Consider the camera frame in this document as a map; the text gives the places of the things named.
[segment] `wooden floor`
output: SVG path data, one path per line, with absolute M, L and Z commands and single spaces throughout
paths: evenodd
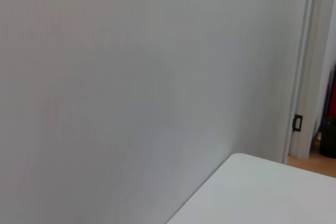
M 319 144 L 319 141 L 314 142 L 314 148 L 309 159 L 299 159 L 288 156 L 287 165 L 336 177 L 336 159 L 322 156 L 319 153 Z

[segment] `black bag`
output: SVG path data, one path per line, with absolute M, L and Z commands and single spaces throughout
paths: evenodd
M 320 153 L 336 158 L 336 117 L 325 117 L 322 120 L 321 133 Z

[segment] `white table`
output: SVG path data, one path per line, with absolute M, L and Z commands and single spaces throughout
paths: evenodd
M 232 155 L 168 224 L 336 223 L 336 179 Z

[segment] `red object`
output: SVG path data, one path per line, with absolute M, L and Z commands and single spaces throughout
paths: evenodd
M 328 116 L 336 116 L 336 81 L 334 82 L 334 86 L 332 87 Z

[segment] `door hinge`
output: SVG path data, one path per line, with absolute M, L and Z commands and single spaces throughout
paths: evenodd
M 299 124 L 299 127 L 296 127 L 298 119 L 300 119 L 300 124 Z M 302 115 L 295 114 L 293 118 L 293 122 L 292 122 L 293 131 L 299 131 L 299 132 L 301 131 L 302 119 L 303 119 Z

